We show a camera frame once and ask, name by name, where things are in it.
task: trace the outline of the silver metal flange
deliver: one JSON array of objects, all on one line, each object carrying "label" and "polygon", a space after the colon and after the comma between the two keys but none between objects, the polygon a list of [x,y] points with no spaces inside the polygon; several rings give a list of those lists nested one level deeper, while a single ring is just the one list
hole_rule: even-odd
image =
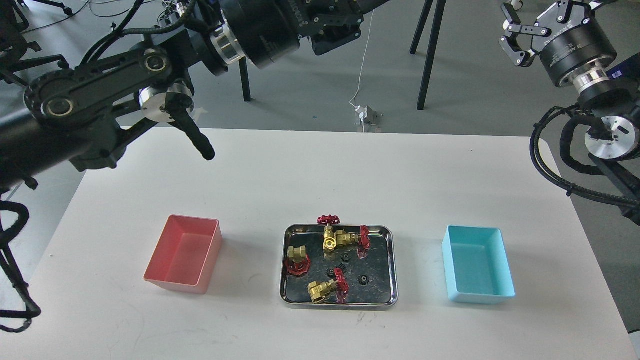
[{"label": "silver metal flange", "polygon": [[611,131],[613,141],[595,140],[589,134],[585,134],[584,143],[594,156],[605,160],[616,160],[634,152],[638,146],[640,132],[626,118],[619,116],[607,116],[602,122]]},{"label": "silver metal flange", "polygon": [[166,96],[168,94],[188,97],[191,101],[191,106],[186,110],[188,113],[193,111],[193,95],[191,91],[184,83],[174,83],[173,85],[166,87],[149,86],[144,88],[138,96],[138,102],[140,103],[140,109],[144,116],[155,122],[173,122],[171,115],[164,110],[164,104],[166,103]]}]

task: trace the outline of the black tripod leg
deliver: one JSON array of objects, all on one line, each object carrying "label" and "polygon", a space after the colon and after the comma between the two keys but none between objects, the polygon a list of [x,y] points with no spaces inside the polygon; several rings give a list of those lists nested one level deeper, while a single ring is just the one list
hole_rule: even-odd
[{"label": "black tripod leg", "polygon": [[429,39],[429,49],[427,51],[427,61],[424,64],[420,94],[418,95],[418,110],[424,110],[424,102],[427,99],[431,69],[433,68],[433,58],[436,56],[436,46],[438,45],[440,26],[442,25],[442,16],[444,15],[444,6],[446,4],[447,0],[438,0],[436,3],[436,12],[433,17],[433,27],[431,28],[431,38]]},{"label": "black tripod leg", "polygon": [[242,94],[244,101],[251,101],[251,89],[249,88],[249,69],[246,66],[246,58],[240,59],[240,80],[242,81]]},{"label": "black tripod leg", "polygon": [[427,23],[427,18],[429,17],[429,13],[431,12],[432,5],[433,5],[433,0],[424,1],[424,7],[422,8],[422,15],[420,15],[420,20],[418,21],[418,27],[415,29],[415,35],[413,36],[413,42],[411,42],[411,49],[409,50],[409,53],[411,55],[415,55],[415,51],[418,49],[420,38],[422,38],[422,33],[424,32],[424,25]]}]

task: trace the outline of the blue plastic bin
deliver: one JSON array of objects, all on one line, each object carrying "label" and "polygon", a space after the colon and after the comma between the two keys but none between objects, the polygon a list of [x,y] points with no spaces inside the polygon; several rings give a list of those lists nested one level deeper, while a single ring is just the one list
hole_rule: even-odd
[{"label": "blue plastic bin", "polygon": [[449,225],[442,254],[451,301],[498,304],[516,296],[500,229]]}]

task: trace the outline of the black chair leg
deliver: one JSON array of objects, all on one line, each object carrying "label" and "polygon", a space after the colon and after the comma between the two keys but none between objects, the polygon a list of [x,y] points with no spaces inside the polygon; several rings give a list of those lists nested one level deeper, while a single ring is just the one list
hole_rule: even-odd
[{"label": "black chair leg", "polygon": [[420,20],[418,21],[418,27],[415,29],[413,41],[411,42],[411,49],[409,50],[409,53],[411,55],[415,55],[415,51],[418,49],[418,44],[420,43],[420,39],[422,38],[422,33],[424,32],[424,26],[427,23],[427,18],[429,17],[429,13],[431,12],[432,5],[433,5],[433,0],[426,0],[424,2],[424,7],[422,8],[422,15],[420,15]]},{"label": "black chair leg", "polygon": [[246,58],[240,59],[240,80],[242,81],[242,94],[245,102],[251,102],[251,89],[249,87],[249,69]]},{"label": "black chair leg", "polygon": [[422,83],[420,84],[420,94],[418,95],[418,110],[424,110],[424,103],[427,99],[427,91],[429,90],[429,80],[431,79],[431,70],[433,69],[433,59],[436,55],[436,47],[438,45],[438,37],[440,36],[440,26],[442,25],[442,17],[444,16],[444,6],[447,0],[438,0],[436,3],[436,11],[433,17],[433,26],[431,28],[431,38],[429,39],[429,49],[427,51],[427,60],[424,64],[424,72],[422,73]]},{"label": "black chair leg", "polygon": [[51,0],[31,0],[31,1],[34,1],[34,2],[40,3],[40,4],[49,5],[49,6],[55,6],[57,8],[61,8],[62,11],[67,16],[71,16],[74,13],[73,10],[71,10],[71,8],[67,8],[63,3],[58,3],[56,1],[51,1]]},{"label": "black chair leg", "polygon": [[37,67],[37,66],[41,66],[41,65],[56,62],[56,61],[59,62],[58,67],[60,67],[61,69],[69,68],[69,64],[67,63],[64,56],[54,55],[54,56],[44,56],[42,58],[21,60],[15,65],[9,66],[8,70],[11,72],[18,72],[18,71],[30,69],[32,67]]}]

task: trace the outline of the white power cord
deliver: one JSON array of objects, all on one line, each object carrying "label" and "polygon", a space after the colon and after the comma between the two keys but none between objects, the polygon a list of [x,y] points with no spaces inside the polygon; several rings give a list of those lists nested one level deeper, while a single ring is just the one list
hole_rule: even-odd
[{"label": "white power cord", "polygon": [[369,23],[369,35],[367,36],[367,45],[365,45],[364,47],[364,55],[362,55],[362,66],[360,67],[360,76],[358,77],[358,90],[356,90],[356,93],[353,95],[353,97],[351,98],[351,100],[349,100],[349,103],[351,104],[351,106],[353,106],[354,109],[358,109],[358,106],[355,106],[353,104],[353,101],[356,99],[356,97],[358,96],[358,93],[360,92],[360,83],[362,82],[362,70],[364,69],[364,60],[367,57],[367,49],[369,48],[369,40],[371,39],[371,27],[373,26],[373,15],[376,13],[376,10],[373,10],[371,12],[371,20]]}]

